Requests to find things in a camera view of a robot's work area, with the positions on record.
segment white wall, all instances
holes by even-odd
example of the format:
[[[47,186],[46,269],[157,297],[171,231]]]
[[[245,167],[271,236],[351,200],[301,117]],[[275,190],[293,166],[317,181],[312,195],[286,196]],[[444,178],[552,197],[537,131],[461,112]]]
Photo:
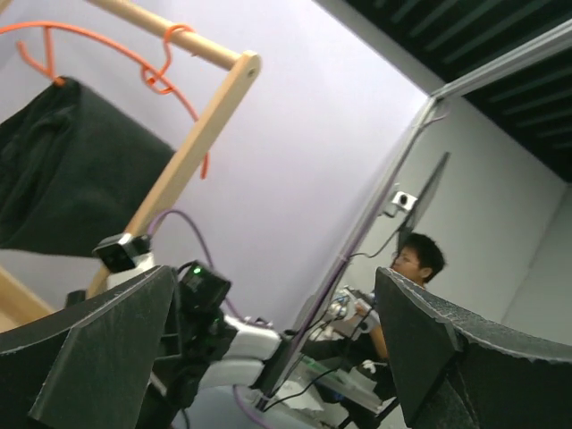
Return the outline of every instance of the white wall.
[[[504,317],[504,324],[572,345],[572,189],[568,189]]]
[[[349,6],[317,0],[427,92],[442,85],[404,49]],[[400,176],[415,194],[445,151],[452,153],[442,185],[418,230],[435,238],[448,266],[429,291],[500,322],[546,231],[566,185],[464,99],[419,141]],[[398,222],[380,218],[361,251],[374,253]],[[375,259],[356,258],[343,283],[370,291],[374,270],[391,261],[395,245]],[[405,427],[398,410],[382,428]]]
[[[82,0],[65,3],[65,8],[52,1],[27,3],[25,18],[92,29],[156,67],[163,64],[160,38]],[[426,94],[305,0],[137,4],[188,22],[224,46],[263,57],[259,79],[214,145],[208,179],[193,179],[177,207],[191,214],[218,270],[232,279],[235,306],[288,327],[338,257]],[[41,30],[18,36],[26,38],[34,57],[42,57]],[[80,79],[174,147],[180,145],[191,127],[188,114],[173,97],[146,88],[138,65],[76,35],[54,31],[54,40],[57,72]],[[12,42],[8,47],[15,53]],[[18,55],[3,60],[0,120],[48,85]],[[201,111],[225,72],[174,49],[167,74]],[[192,231],[179,220],[165,223],[155,247],[159,260],[172,265],[203,258]],[[98,265],[9,251],[0,252],[0,263],[58,307],[67,290],[88,285]]]

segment metal pole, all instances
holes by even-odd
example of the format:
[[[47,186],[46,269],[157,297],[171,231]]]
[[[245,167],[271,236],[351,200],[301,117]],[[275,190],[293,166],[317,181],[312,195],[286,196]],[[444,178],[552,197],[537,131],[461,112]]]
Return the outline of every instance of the metal pole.
[[[284,368],[284,370],[282,371],[281,379],[290,371],[290,368],[296,362],[298,353],[300,352],[302,345],[307,340],[307,336],[309,335],[308,327],[314,322],[316,315],[318,315],[320,310],[323,308],[324,302],[326,301],[327,297],[336,288],[338,282],[340,281],[342,275],[344,274],[346,268],[348,267],[349,257],[356,252],[356,250],[364,240],[365,236],[369,233],[369,230],[374,224],[375,219],[380,213],[380,209],[383,202],[386,200],[391,188],[393,187],[393,184],[397,178],[398,173],[401,170],[401,167],[408,158],[409,153],[411,152],[411,149],[413,148],[413,145],[415,144],[417,138],[426,128],[426,125],[430,123],[430,121],[432,120],[433,115],[436,112],[437,105],[438,105],[438,100],[435,97],[429,97],[425,102],[425,105],[422,107],[419,115],[416,118],[416,121],[414,122],[411,128],[411,132],[408,134],[407,138],[403,141],[403,150],[400,153],[398,160],[394,165],[389,178],[387,177],[387,175],[382,177],[377,187],[377,191],[375,192],[371,201],[367,205],[366,210],[357,221],[356,226],[350,233],[348,239],[346,240],[346,243],[341,249],[340,252],[341,257],[339,257],[334,262],[334,264],[328,271],[327,275],[324,277],[324,280],[322,281],[318,289],[318,297],[316,298],[314,305],[310,308],[307,317],[304,319],[304,322],[302,322],[301,326],[299,327],[298,335],[292,341],[292,346],[290,350],[290,360],[286,365],[286,367]]]
[[[572,20],[545,32],[538,38],[501,55],[499,58],[447,83],[432,93],[439,99],[451,96],[462,97],[514,72],[525,69],[541,60],[572,46]]]

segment hanger hook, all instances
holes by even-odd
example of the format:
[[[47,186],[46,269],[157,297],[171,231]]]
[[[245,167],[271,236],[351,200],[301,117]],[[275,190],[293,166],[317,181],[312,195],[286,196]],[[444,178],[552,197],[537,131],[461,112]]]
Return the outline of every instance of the hanger hook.
[[[174,25],[172,25],[171,27],[169,27],[167,29],[167,31],[164,33],[164,36],[163,36],[163,50],[164,50],[164,54],[165,54],[166,59],[165,59],[165,62],[163,64],[163,67],[161,67],[161,70],[159,70],[159,73],[157,75],[155,75],[153,73],[153,71],[149,70],[147,67],[145,67],[145,66],[141,67],[141,79],[143,79],[143,81],[151,89],[153,89],[155,92],[157,92],[159,94],[169,94],[170,92],[172,92],[172,88],[170,88],[170,87],[166,87],[163,89],[157,88],[156,83],[158,80],[160,80],[164,76],[164,74],[167,72],[167,69],[171,66],[172,53],[171,53],[171,47],[169,44],[171,42],[171,35],[173,34],[174,31],[176,31],[178,29],[184,29],[184,30],[190,31],[192,33],[195,32],[195,30],[192,29],[187,24],[174,24]],[[151,76],[150,78],[148,78],[147,74],[150,72],[153,73],[155,76]]]
[[[55,76],[54,72],[54,48],[52,45],[52,34],[50,32],[50,28],[45,26],[43,28],[44,31],[44,46],[46,48],[46,66],[40,64],[38,61],[33,59],[28,54],[28,49],[26,48],[26,44],[21,40],[16,42],[16,47],[18,48],[18,52],[20,53],[21,59],[27,63],[30,67],[36,69],[38,72],[44,74],[49,79],[51,79],[57,86],[61,87],[65,81]]]

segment black pants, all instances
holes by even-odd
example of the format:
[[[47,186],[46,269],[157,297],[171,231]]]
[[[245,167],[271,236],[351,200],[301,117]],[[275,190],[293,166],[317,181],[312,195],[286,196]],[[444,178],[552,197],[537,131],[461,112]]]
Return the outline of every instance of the black pants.
[[[350,369],[353,366],[361,365],[364,360],[371,357],[364,356],[359,350],[348,345],[348,340],[334,340],[334,341],[307,341],[302,348],[302,353],[311,357],[315,361],[321,361],[332,358],[344,357],[344,362],[341,365],[342,369]],[[374,393],[380,397],[381,400],[387,400],[395,396],[395,387],[391,378],[391,372],[379,372],[378,384],[374,389]],[[358,429],[377,429],[380,422],[377,420],[376,415],[369,409],[363,408],[357,403],[342,399],[338,400],[336,394],[322,386],[317,385],[316,389],[320,394],[322,400],[326,403],[333,404],[339,403],[348,411],[349,418],[358,427]]]

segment wooden rack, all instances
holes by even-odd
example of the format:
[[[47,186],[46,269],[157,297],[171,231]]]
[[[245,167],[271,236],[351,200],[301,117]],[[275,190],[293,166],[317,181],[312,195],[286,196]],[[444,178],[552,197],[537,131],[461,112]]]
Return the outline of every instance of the wooden rack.
[[[11,1],[0,0],[0,13]],[[173,22],[125,0],[85,1],[160,38],[173,25]],[[145,233],[147,225],[157,213],[175,204],[248,92],[261,67],[260,57],[257,54],[249,51],[237,54],[196,33],[187,31],[173,33],[171,43],[229,72],[185,138],[181,148],[165,167],[131,219],[125,231],[133,235]],[[108,272],[102,266],[88,287],[89,297],[105,290],[107,275]],[[0,266],[0,332],[38,320],[53,312],[47,303]]]

